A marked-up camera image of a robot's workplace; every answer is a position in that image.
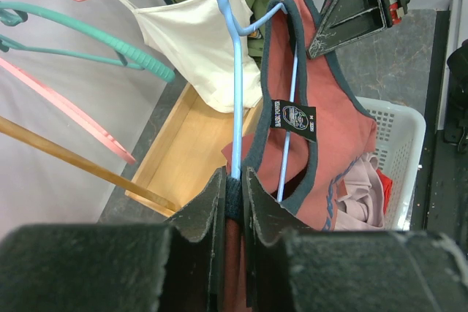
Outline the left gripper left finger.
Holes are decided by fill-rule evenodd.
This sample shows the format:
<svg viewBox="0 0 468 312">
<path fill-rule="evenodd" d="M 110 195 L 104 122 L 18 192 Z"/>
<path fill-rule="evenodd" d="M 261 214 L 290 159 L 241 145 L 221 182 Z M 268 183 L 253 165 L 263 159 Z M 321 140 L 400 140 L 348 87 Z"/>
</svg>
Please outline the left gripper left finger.
<svg viewBox="0 0 468 312">
<path fill-rule="evenodd" d="M 3 311 L 220 311 L 226 171 L 160 224 L 38 224 L 1 242 Z"/>
</svg>

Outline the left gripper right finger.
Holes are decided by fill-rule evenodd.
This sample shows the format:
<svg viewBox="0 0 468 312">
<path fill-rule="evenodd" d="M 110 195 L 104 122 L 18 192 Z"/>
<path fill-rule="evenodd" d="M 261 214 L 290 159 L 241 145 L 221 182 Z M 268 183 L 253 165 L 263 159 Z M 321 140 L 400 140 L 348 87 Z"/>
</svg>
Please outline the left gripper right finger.
<svg viewBox="0 0 468 312">
<path fill-rule="evenodd" d="M 433 232 L 321 232 L 242 176 L 253 311 L 465 311 L 467 260 Z"/>
</svg>

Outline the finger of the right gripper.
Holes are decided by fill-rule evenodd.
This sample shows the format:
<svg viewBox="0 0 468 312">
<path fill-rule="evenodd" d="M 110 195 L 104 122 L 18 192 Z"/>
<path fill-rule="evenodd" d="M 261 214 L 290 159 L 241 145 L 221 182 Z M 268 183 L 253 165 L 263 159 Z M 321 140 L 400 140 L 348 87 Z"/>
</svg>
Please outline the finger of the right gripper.
<svg viewBox="0 0 468 312">
<path fill-rule="evenodd" d="M 308 48 L 318 58 L 387 28 L 382 0 L 325 0 Z"/>
</svg>

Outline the mauve tank top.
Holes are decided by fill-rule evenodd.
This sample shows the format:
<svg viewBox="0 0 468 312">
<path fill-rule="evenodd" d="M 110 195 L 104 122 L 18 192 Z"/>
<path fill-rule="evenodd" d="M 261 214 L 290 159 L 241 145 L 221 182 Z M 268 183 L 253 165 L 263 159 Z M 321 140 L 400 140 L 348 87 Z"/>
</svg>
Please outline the mauve tank top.
<svg viewBox="0 0 468 312">
<path fill-rule="evenodd" d="M 364 153 L 339 184 L 337 231 L 374 231 L 385 227 L 384 191 L 377 174 L 378 158 Z"/>
</svg>

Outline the blue wire hanger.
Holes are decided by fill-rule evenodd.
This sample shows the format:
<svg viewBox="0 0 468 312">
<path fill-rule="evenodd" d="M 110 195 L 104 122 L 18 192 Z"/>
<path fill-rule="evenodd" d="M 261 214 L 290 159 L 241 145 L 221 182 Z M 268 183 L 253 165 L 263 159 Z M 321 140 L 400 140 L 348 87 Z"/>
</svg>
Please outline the blue wire hanger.
<svg viewBox="0 0 468 312">
<path fill-rule="evenodd" d="M 234 122 L 233 122 L 233 151 L 232 151 L 232 163 L 231 163 L 231 175 L 234 179 L 240 180 L 241 177 L 241 138 L 242 138 L 242 127 L 243 127 L 243 62 L 242 62 L 242 45 L 241 37 L 245 37 L 251 34 L 253 31 L 258 29 L 261 25 L 265 24 L 275 15 L 279 10 L 284 14 L 287 14 L 287 10 L 282 3 L 278 3 L 271 10 L 269 10 L 261 19 L 254 22 L 248 27 L 241 27 L 232 13 L 229 0 L 216 0 L 220 12 L 224 16 L 227 30 L 230 34 L 233 42 L 234 50 Z M 292 102 L 295 98 L 295 87 L 296 77 L 298 70 L 298 46 L 295 45 L 293 69 L 290 87 L 290 101 Z M 279 177 L 279 186 L 277 191 L 276 199 L 278 202 L 282 202 L 284 196 L 284 185 L 287 171 L 287 161 L 290 148 L 290 132 L 286 133 L 284 141 L 284 150 L 282 154 L 282 165 Z"/>
</svg>

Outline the dusty rose tank top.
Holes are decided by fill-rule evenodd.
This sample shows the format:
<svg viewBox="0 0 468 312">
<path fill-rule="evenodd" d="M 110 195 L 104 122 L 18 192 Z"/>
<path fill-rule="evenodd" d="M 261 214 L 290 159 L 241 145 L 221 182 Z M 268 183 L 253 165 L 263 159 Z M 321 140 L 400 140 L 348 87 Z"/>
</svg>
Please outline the dusty rose tank top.
<svg viewBox="0 0 468 312">
<path fill-rule="evenodd" d="M 344 182 L 374 151 L 377 123 L 352 93 L 336 55 L 310 59 L 306 43 L 320 14 L 312 0 L 271 0 L 281 9 L 265 25 L 263 109 L 242 159 L 266 192 L 319 231 L 348 230 Z"/>
</svg>

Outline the pink plastic hanger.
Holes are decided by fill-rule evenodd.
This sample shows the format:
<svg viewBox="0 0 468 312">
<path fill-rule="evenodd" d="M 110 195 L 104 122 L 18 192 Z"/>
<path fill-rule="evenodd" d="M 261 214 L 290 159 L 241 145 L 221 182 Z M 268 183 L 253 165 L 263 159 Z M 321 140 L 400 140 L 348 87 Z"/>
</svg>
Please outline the pink plastic hanger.
<svg viewBox="0 0 468 312">
<path fill-rule="evenodd" d="M 109 132 L 107 132 L 93 118 L 83 112 L 70 100 L 3 58 L 1 59 L 1 68 L 8 71 L 15 78 L 27 85 L 44 99 L 48 100 L 52 105 L 71 118 L 75 123 L 85 129 L 95 139 L 100 141 L 106 148 L 111 150 L 126 163 L 135 163 L 135 158 L 124 148 L 123 145 L 121 145 Z"/>
</svg>

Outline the teal plastic hanger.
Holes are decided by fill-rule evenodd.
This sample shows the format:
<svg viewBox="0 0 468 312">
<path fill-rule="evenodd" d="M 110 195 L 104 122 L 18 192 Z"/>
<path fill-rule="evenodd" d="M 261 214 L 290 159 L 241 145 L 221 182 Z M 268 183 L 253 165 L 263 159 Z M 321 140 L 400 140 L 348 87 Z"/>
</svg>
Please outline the teal plastic hanger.
<svg viewBox="0 0 468 312">
<path fill-rule="evenodd" d="M 9 50 L 21 50 L 34 53 L 47 53 L 60 56 L 81 58 L 113 66 L 126 67 L 135 70 L 146 70 L 167 83 L 175 78 L 175 72 L 164 65 L 161 61 L 144 52 L 143 50 L 117 38 L 111 34 L 99 30 L 80 20 L 71 18 L 68 15 L 55 12 L 44 7 L 16 1 L 3 1 L 1 3 L 1 23 L 5 26 L 15 27 L 25 23 L 30 15 L 44 18 L 54 23 L 60 24 L 74 31 L 90 37 L 97 42 L 106 45 L 113 50 L 117 57 L 107 58 L 86 53 L 79 53 L 72 50 L 53 49 L 46 47 L 34 47 L 23 45 L 6 36 L 1 36 L 1 51 L 6 53 Z"/>
</svg>

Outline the red tank top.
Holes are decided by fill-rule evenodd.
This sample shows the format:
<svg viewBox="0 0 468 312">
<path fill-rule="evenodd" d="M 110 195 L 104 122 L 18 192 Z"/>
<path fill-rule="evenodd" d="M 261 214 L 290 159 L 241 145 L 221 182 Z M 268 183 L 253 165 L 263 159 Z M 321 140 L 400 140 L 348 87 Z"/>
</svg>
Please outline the red tank top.
<svg viewBox="0 0 468 312">
<path fill-rule="evenodd" d="M 383 194 L 384 194 L 383 213 L 386 214 L 388 205 L 390 202 L 393 181 L 387 175 L 385 175 L 380 169 L 377 169 L 377 174 L 380 178 L 382 189 L 383 189 Z"/>
</svg>

